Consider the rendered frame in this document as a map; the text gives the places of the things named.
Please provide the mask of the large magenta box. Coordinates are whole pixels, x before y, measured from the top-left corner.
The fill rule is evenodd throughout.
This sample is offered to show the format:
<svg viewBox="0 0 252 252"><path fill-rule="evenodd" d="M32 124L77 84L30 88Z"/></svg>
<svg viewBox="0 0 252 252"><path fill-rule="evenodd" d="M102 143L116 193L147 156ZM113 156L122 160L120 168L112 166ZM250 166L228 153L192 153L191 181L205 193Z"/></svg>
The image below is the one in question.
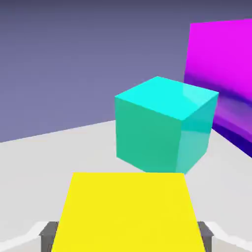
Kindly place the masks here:
<svg viewBox="0 0 252 252"><path fill-rule="evenodd" d="M191 23L184 82L219 92L213 129L252 158L252 18Z"/></svg>

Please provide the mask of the small yellow cube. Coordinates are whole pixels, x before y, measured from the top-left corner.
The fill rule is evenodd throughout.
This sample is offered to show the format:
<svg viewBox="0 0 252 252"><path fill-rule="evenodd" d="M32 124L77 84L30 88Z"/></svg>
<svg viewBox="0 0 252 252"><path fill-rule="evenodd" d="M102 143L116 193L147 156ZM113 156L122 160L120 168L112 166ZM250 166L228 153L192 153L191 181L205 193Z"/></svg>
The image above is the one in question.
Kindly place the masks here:
<svg viewBox="0 0 252 252"><path fill-rule="evenodd" d="M52 252L205 252L184 174L75 172Z"/></svg>

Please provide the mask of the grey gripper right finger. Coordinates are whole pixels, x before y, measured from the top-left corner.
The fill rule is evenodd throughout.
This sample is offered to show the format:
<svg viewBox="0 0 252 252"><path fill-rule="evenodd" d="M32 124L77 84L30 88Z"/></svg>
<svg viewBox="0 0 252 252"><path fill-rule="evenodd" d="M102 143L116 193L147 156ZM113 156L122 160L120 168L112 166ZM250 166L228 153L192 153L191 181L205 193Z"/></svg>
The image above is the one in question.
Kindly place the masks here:
<svg viewBox="0 0 252 252"><path fill-rule="evenodd" d="M217 223L198 221L205 252L252 252L252 241L228 235Z"/></svg>

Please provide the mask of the small cyan cube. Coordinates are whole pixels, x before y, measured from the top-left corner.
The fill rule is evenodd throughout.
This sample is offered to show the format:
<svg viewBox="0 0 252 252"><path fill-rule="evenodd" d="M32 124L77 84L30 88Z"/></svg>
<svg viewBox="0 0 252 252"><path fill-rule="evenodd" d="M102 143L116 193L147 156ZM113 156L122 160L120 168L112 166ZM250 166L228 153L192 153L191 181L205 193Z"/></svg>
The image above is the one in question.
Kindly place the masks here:
<svg viewBox="0 0 252 252"><path fill-rule="evenodd" d="M207 151L218 96L159 76L116 95L117 157L145 172L187 173Z"/></svg>

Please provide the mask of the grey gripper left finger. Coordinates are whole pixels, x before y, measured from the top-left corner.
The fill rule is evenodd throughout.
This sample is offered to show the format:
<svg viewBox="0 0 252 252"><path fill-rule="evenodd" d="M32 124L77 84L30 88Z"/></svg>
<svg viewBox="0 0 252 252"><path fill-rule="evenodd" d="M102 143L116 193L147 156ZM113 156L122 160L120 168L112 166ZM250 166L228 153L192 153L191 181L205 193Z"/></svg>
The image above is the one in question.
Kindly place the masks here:
<svg viewBox="0 0 252 252"><path fill-rule="evenodd" d="M0 242L0 252L51 252L58 221L39 221L24 235Z"/></svg>

